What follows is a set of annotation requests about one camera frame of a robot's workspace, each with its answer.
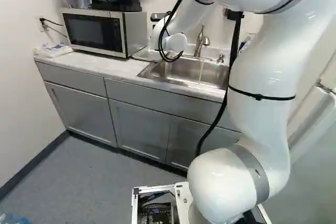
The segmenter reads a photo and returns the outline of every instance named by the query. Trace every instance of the cabinet door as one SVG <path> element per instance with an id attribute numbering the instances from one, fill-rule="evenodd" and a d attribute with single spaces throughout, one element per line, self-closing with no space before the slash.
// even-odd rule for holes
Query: cabinet door
<path id="1" fill-rule="evenodd" d="M 170 116 L 110 100 L 120 148 L 165 163 Z"/>
<path id="2" fill-rule="evenodd" d="M 117 147 L 108 99 L 45 82 L 68 130 Z"/>
<path id="3" fill-rule="evenodd" d="M 169 143 L 167 149 L 167 163 L 187 170 L 195 158 L 196 146 L 200 138 L 210 125 L 183 118 L 172 118 Z M 239 140 L 240 133 L 214 128 L 204 141 L 201 153 L 213 149 L 227 147 Z"/>

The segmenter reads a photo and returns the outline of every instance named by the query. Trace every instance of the gray countertop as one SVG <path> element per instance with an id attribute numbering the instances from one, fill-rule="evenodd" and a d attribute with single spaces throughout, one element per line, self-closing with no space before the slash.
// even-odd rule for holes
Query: gray countertop
<path id="1" fill-rule="evenodd" d="M 144 49 L 141 53 L 142 58 L 153 60 L 156 52 Z M 176 84 L 164 83 L 137 77 L 150 63 L 134 59 L 122 59 L 116 57 L 102 57 L 83 52 L 71 52 L 55 58 L 35 55 L 34 60 L 58 67 L 76 70 L 84 73 L 94 74 L 113 80 L 124 81 L 140 86 L 155 88 L 168 92 L 189 95 L 214 102 L 222 102 L 225 91 L 223 90 L 204 90 L 204 88 L 192 86 L 183 87 Z"/>

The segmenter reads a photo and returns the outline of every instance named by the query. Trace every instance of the power outlet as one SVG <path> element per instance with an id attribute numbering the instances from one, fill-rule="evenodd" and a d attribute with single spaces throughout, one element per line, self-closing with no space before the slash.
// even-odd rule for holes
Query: power outlet
<path id="1" fill-rule="evenodd" d="M 46 28 L 45 26 L 42 25 L 41 21 L 40 21 L 40 18 L 43 18 L 42 16 L 35 16 L 34 19 L 36 21 L 36 24 L 37 24 L 37 27 L 38 27 L 38 30 L 40 32 L 44 32 L 46 30 L 48 30 L 48 28 Z"/>

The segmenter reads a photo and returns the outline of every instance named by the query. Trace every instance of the microwave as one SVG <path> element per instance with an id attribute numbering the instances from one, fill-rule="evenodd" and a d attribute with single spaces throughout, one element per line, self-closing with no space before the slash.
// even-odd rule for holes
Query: microwave
<path id="1" fill-rule="evenodd" d="M 63 8 L 73 49 L 127 58 L 147 46 L 145 12 Z"/>

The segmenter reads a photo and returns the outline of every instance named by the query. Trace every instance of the stainless steel sink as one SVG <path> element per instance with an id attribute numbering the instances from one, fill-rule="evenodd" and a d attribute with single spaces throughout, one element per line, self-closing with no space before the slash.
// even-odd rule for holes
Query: stainless steel sink
<path id="1" fill-rule="evenodd" d="M 185 87 L 226 90 L 228 66 L 189 57 L 181 57 L 175 62 L 149 64 L 138 77 L 161 82 L 173 83 Z"/>

